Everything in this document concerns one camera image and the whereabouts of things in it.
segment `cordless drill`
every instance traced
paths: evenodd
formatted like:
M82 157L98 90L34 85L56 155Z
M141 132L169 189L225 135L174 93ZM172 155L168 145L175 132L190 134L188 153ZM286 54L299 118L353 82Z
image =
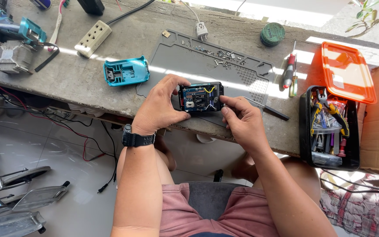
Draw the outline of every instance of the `cordless drill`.
M20 24L13 21L13 16L7 14L7 1L0 0L0 41L8 37L26 44L32 41L45 42L46 33L31 20L23 17Z

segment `wristwatch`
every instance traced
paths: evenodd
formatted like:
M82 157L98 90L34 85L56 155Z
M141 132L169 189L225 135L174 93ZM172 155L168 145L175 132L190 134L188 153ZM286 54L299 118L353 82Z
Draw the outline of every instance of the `wristwatch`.
M131 133L131 124L124 127L122 134L122 144L127 147L138 147L141 145L151 145L155 142L155 135L141 136L140 134Z

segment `silicone work mat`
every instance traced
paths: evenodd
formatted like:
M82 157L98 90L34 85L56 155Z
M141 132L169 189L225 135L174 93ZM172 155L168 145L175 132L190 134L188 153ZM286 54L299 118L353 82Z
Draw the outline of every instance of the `silicone work mat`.
M187 78L191 83L219 81L224 86L224 95L243 96L265 105L267 86L274 79L274 64L219 45L200 41L174 30L167 29L168 38L161 35L150 60L150 78L137 85L137 94L147 97L149 91L165 75L172 73ZM250 102L261 109L258 104ZM172 105L180 110L177 96ZM203 112L191 114L215 124L222 123L222 113Z

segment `metal heat sink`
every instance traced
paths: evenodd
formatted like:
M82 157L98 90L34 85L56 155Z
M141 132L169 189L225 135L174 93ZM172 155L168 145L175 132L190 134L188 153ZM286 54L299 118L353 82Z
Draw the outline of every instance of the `metal heat sink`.
M28 70L33 60L32 51L37 51L30 45L18 40L8 40L0 46L0 71L4 73L20 73Z

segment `hand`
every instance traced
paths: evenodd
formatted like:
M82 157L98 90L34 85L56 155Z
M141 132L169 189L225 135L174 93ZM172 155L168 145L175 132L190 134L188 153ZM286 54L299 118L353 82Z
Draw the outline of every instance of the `hand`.
M153 135L157 130L191 118L185 111L172 107L172 94L178 95L178 85L190 86L191 83L180 76L168 74L153 87L134 118L131 132L142 136Z
M245 151L271 151L258 108L242 96L232 98L221 95L220 101L226 104L222 108L222 121L227 123L226 128L230 128L233 137Z

